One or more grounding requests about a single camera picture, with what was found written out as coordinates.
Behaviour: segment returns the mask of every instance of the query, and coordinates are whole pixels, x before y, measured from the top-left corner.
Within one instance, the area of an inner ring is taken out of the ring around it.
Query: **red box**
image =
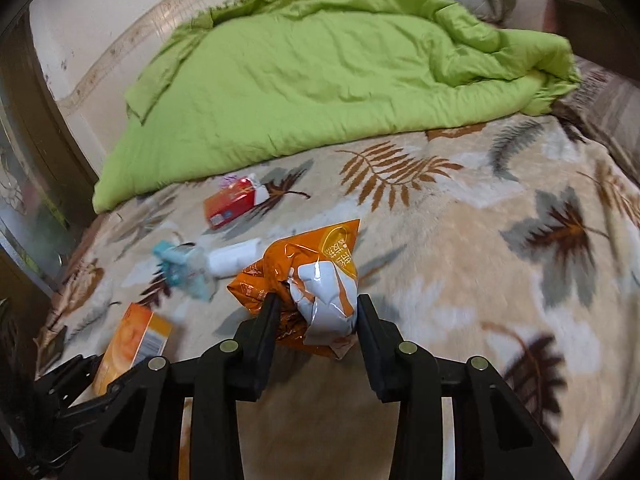
[[[218,229],[269,198],[269,191],[255,179],[244,176],[204,201],[204,215]]]

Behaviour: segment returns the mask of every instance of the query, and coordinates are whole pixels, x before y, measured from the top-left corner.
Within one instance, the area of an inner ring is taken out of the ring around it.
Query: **bed sheet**
[[[249,173],[268,200],[211,231],[203,200]],[[210,303],[171,288],[156,243],[269,243],[354,218],[358,291],[380,317],[436,356],[486,356],[575,478],[597,478],[640,413],[640,192],[603,146],[551,116],[327,146],[130,200],[101,225],[51,333],[68,326],[65,360],[100,353],[137,302],[174,323],[169,359],[199,356],[248,313],[230,280]],[[341,361],[277,348],[262,398],[238,405],[245,476],[388,478],[397,416],[358,346]],[[444,430],[452,479],[450,410]],[[186,478],[188,423],[183,444]]]

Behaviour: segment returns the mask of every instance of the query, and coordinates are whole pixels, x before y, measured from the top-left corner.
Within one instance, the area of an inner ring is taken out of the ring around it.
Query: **wall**
[[[32,1],[31,30],[45,80],[98,175],[126,127],[127,86],[179,23],[224,1]]]

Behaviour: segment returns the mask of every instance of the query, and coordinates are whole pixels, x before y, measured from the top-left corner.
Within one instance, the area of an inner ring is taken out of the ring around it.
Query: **gold trim on headboard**
[[[202,0],[162,0],[137,19],[117,40],[98,58],[71,94],[56,101],[64,117],[74,113],[98,83],[145,38],[151,34],[166,34],[177,25],[206,7]]]

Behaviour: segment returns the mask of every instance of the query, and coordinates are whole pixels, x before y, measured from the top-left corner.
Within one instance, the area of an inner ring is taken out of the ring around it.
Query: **barcode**
[[[147,357],[155,357],[162,353],[162,347],[164,346],[165,339],[155,330],[149,328],[146,329],[145,335],[140,341],[138,352],[135,359],[133,359],[132,367],[142,362]]]

